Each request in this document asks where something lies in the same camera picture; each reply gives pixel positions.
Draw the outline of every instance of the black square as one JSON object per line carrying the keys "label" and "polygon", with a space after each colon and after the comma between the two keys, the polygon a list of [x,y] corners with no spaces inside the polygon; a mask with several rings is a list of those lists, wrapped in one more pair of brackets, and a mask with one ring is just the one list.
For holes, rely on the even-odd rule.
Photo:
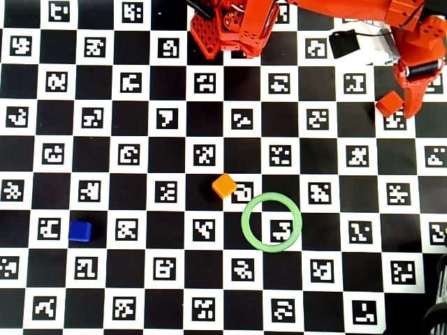
{"label": "black square", "polygon": [[149,64],[150,32],[116,31],[114,64]]}
{"label": "black square", "polygon": [[186,210],[221,211],[222,200],[211,185],[219,178],[217,174],[186,175]]}
{"label": "black square", "polygon": [[379,174],[416,174],[414,139],[377,139]]}
{"label": "black square", "polygon": [[165,1],[150,0],[151,3],[151,30],[186,30],[187,10],[186,3],[173,5]]}
{"label": "black square", "polygon": [[263,330],[262,292],[225,290],[223,292],[223,328]]}
{"label": "black square", "polygon": [[227,173],[261,173],[260,138],[225,138],[223,145]]}
{"label": "black square", "polygon": [[146,174],[111,174],[109,209],[146,209]]}
{"label": "black square", "polygon": [[297,137],[297,103],[262,103],[262,136]]}
{"label": "black square", "polygon": [[300,101],[335,101],[335,68],[300,66],[298,68]]}
{"label": "black square", "polygon": [[66,259],[66,249],[29,249],[27,287],[65,287]]}
{"label": "black square", "polygon": [[67,288],[64,328],[102,328],[104,289]]}
{"label": "black square", "polygon": [[419,177],[421,213],[446,213],[447,177]]}
{"label": "black square", "polygon": [[38,101],[36,134],[72,135],[73,108],[73,101]]}
{"label": "black square", "polygon": [[40,28],[39,0],[5,0],[5,28]]}
{"label": "black square", "polygon": [[109,137],[74,137],[73,171],[108,172]]}
{"label": "black square", "polygon": [[301,290],[301,252],[263,253],[264,290]]}
{"label": "black square", "polygon": [[343,253],[342,259],[345,291],[383,291],[380,253]]}
{"label": "black square", "polygon": [[375,137],[374,103],[338,103],[339,137]]}
{"label": "black square", "polygon": [[185,288],[222,288],[222,251],[185,251]]}
{"label": "black square", "polygon": [[447,137],[446,109],[447,103],[423,103],[415,116],[416,137]]}
{"label": "black square", "polygon": [[147,248],[183,249],[184,212],[147,212]]}
{"label": "black square", "polygon": [[143,288],[145,286],[145,251],[107,250],[105,286],[107,288]]}
{"label": "black square", "polygon": [[22,328],[25,289],[0,289],[0,327]]}
{"label": "black square", "polygon": [[26,248],[28,246],[29,211],[0,211],[3,234],[0,248]]}
{"label": "black square", "polygon": [[147,136],[147,101],[114,101],[112,135]]}
{"label": "black square", "polygon": [[183,329],[183,290],[146,290],[147,328]]}
{"label": "black square", "polygon": [[312,222],[302,226],[302,249],[316,251],[340,251],[339,214],[302,214],[303,222]]}
{"label": "black square", "polygon": [[305,329],[308,332],[344,332],[343,292],[304,291]]}
{"label": "black square", "polygon": [[225,66],[223,80],[225,101],[259,101],[261,99],[261,68],[259,66]]}
{"label": "black square", "polygon": [[224,105],[218,102],[188,102],[186,105],[187,136],[223,136]]}
{"label": "black square", "polygon": [[0,171],[32,171],[34,138],[0,136]]}
{"label": "black square", "polygon": [[419,215],[381,214],[382,251],[422,253]]}
{"label": "black square", "polygon": [[151,100],[186,100],[186,67],[151,66]]}
{"label": "black square", "polygon": [[32,209],[68,209],[69,173],[34,173]]}
{"label": "black square", "polygon": [[[70,211],[71,221],[91,223],[91,240],[89,248],[105,248],[107,244],[107,212],[106,211]],[[84,242],[69,241],[70,248],[85,248]]]}
{"label": "black square", "polygon": [[379,212],[376,176],[340,176],[339,182],[341,211]]}
{"label": "black square", "polygon": [[35,99],[37,72],[37,65],[3,64],[0,98]]}
{"label": "black square", "polygon": [[76,31],[41,30],[41,64],[75,64]]}
{"label": "black square", "polygon": [[332,138],[301,138],[302,174],[337,174],[337,140]]}
{"label": "black square", "polygon": [[112,66],[77,66],[76,99],[112,98]]}
{"label": "black square", "polygon": [[261,54],[261,65],[297,65],[296,32],[273,31]]}
{"label": "black square", "polygon": [[78,29],[113,29],[113,0],[78,0],[78,10]]}
{"label": "black square", "polygon": [[[261,213],[251,213],[250,228],[254,236],[261,240]],[[240,229],[240,213],[223,214],[223,247],[225,249],[254,250]]]}
{"label": "black square", "polygon": [[149,139],[149,172],[184,172],[184,137]]}

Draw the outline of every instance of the small block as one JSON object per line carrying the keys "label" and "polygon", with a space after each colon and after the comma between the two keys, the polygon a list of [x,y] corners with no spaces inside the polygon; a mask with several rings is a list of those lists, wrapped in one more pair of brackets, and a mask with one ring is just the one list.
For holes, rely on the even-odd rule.
{"label": "small block", "polygon": [[237,184],[226,173],[212,183],[212,189],[215,190],[222,199],[227,198],[231,193],[236,191],[236,188]]}
{"label": "small block", "polygon": [[91,223],[86,221],[70,221],[68,240],[89,242],[91,239]]}

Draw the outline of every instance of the orange cube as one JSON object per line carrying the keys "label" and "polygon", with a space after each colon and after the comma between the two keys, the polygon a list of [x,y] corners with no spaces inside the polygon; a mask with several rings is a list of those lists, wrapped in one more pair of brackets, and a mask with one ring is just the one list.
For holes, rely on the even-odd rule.
{"label": "orange cube", "polygon": [[215,190],[222,199],[225,199],[231,193],[236,191],[236,188],[237,184],[226,173],[221,175],[214,181],[214,183],[212,183],[212,189]]}

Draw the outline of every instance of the blue block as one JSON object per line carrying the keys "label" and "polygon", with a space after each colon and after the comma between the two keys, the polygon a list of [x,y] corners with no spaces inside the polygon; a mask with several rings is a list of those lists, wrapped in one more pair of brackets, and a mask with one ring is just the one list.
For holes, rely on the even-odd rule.
{"label": "blue block", "polygon": [[86,221],[70,221],[68,240],[89,242],[91,238],[91,223]]}

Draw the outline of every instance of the white square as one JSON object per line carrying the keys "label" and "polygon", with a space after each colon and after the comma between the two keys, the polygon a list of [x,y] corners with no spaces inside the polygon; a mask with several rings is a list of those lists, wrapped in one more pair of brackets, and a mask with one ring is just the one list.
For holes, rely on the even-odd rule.
{"label": "white square", "polygon": [[446,253],[447,214],[421,214],[420,238],[423,253]]}
{"label": "white square", "polygon": [[263,174],[299,174],[300,139],[262,137],[261,172]]}
{"label": "white square", "polygon": [[147,210],[184,211],[185,184],[184,173],[149,173],[147,175]]}
{"label": "white square", "polygon": [[335,81],[339,103],[375,101],[376,99],[373,66],[336,66]]}
{"label": "white square", "polygon": [[29,243],[32,249],[68,248],[70,211],[32,209],[29,217]]}
{"label": "white square", "polygon": [[223,137],[187,137],[185,172],[190,174],[224,173]]}
{"label": "white square", "polygon": [[3,28],[3,64],[39,64],[41,30]]}
{"label": "white square", "polygon": [[146,211],[108,211],[107,249],[146,249]]}
{"label": "white square", "polygon": [[141,3],[142,13],[138,8],[127,6],[126,0],[114,0],[115,11],[114,28],[116,31],[149,31],[151,30],[151,2],[143,0],[132,0],[132,3]]}
{"label": "white square", "polygon": [[74,136],[110,136],[111,130],[111,100],[75,100]]}
{"label": "white square", "polygon": [[71,210],[107,211],[109,209],[107,172],[73,172],[70,186]]}
{"label": "white square", "polygon": [[224,213],[222,211],[184,212],[185,250],[223,250]]}
{"label": "white square", "polygon": [[184,288],[184,250],[146,249],[145,288]]}
{"label": "white square", "polygon": [[0,134],[34,136],[36,116],[37,100],[0,99]]}
{"label": "white square", "polygon": [[151,100],[149,137],[185,137],[186,101]]}
{"label": "white square", "polygon": [[224,101],[224,67],[187,66],[186,100]]}
{"label": "white square", "polygon": [[337,124],[336,101],[300,101],[298,103],[300,137],[337,138]]}
{"label": "white square", "polygon": [[340,185],[336,174],[301,174],[301,212],[339,213]]}
{"label": "white square", "polygon": [[224,290],[262,290],[263,285],[262,251],[223,251]]}
{"label": "white square", "polygon": [[151,65],[186,66],[188,58],[187,31],[152,30],[150,43]]}
{"label": "white square", "polygon": [[[201,314],[208,318],[212,316],[214,321],[193,320],[193,304],[201,309]],[[206,306],[214,307],[214,312],[209,313]],[[183,329],[185,330],[224,330],[224,290],[211,289],[185,289],[183,290]]]}
{"label": "white square", "polygon": [[385,119],[376,108],[376,137],[377,138],[415,138],[415,118],[405,119],[401,110]]}
{"label": "white square", "polygon": [[[231,174],[231,179],[237,184],[236,191],[223,199],[223,211],[243,211],[251,199],[260,195],[262,190],[261,174]],[[258,205],[253,212],[261,212],[262,206]]]}
{"label": "white square", "polygon": [[28,248],[0,249],[0,288],[26,288],[27,270]]}
{"label": "white square", "polygon": [[77,41],[77,65],[113,65],[115,44],[113,30],[79,29],[77,31]]}
{"label": "white square", "polygon": [[338,174],[348,176],[374,176],[378,174],[375,138],[339,137],[337,147]]}
{"label": "white square", "polygon": [[261,100],[298,102],[298,67],[261,66]]}
{"label": "white square", "polygon": [[224,101],[224,137],[261,137],[260,101]]}
{"label": "white square", "polygon": [[380,214],[340,213],[340,237],[343,252],[380,253]]}
{"label": "white square", "polygon": [[73,136],[36,135],[34,137],[34,172],[71,172]]}
{"label": "white square", "polygon": [[107,249],[70,248],[67,251],[67,288],[105,288]]}
{"label": "white square", "polygon": [[341,252],[302,251],[301,262],[303,291],[343,291]]}
{"label": "white square", "polygon": [[75,64],[39,64],[38,100],[75,100]]}
{"label": "white square", "polygon": [[149,140],[145,136],[110,138],[111,173],[147,173]]}
{"label": "white square", "polygon": [[[34,298],[41,300],[34,306]],[[36,317],[52,320],[33,320]],[[64,328],[65,288],[27,288],[25,290],[23,328],[62,329]]]}
{"label": "white square", "polygon": [[29,210],[33,197],[33,172],[0,172],[0,196],[0,209]]}
{"label": "white square", "polygon": [[[76,30],[78,28],[78,2],[69,1],[67,6],[51,6],[52,0],[41,0],[41,29],[51,30]],[[65,22],[63,16],[70,15],[70,20]]]}
{"label": "white square", "polygon": [[[262,242],[269,245],[277,245],[288,240],[295,229],[292,212],[290,211],[263,211],[262,218]],[[302,235],[285,251],[301,251]]]}
{"label": "white square", "polygon": [[446,157],[447,138],[416,138],[418,176],[447,176]]}
{"label": "white square", "polygon": [[[405,284],[401,275],[403,269],[395,268],[391,271],[392,262],[410,262],[411,270],[414,272],[416,284]],[[382,253],[382,274],[383,274],[383,291],[385,293],[425,293],[424,286],[424,266],[422,253]]]}
{"label": "white square", "polygon": [[112,100],[149,101],[150,67],[148,65],[114,65]]}
{"label": "white square", "polygon": [[[382,214],[420,213],[418,176],[379,175],[377,181],[379,186],[379,209]],[[390,201],[393,201],[393,203],[388,204],[388,195],[390,195]]]}
{"label": "white square", "polygon": [[[276,310],[272,310],[272,304],[276,302]],[[302,332],[305,328],[304,322],[304,302],[302,291],[282,291],[264,290],[264,331],[266,332]],[[284,319],[287,313],[294,311],[295,322],[280,322],[277,319]]]}
{"label": "white square", "polygon": [[104,329],[144,328],[144,288],[106,288],[104,295]]}
{"label": "white square", "polygon": [[[353,301],[375,302],[376,315],[368,313],[368,310],[364,311],[362,305],[362,311],[364,315],[356,316],[353,314]],[[359,334],[383,334],[386,329],[386,316],[385,316],[385,295],[382,292],[343,292],[343,307],[344,307],[344,330],[350,333]],[[361,322],[371,322],[375,325],[362,325]]]}

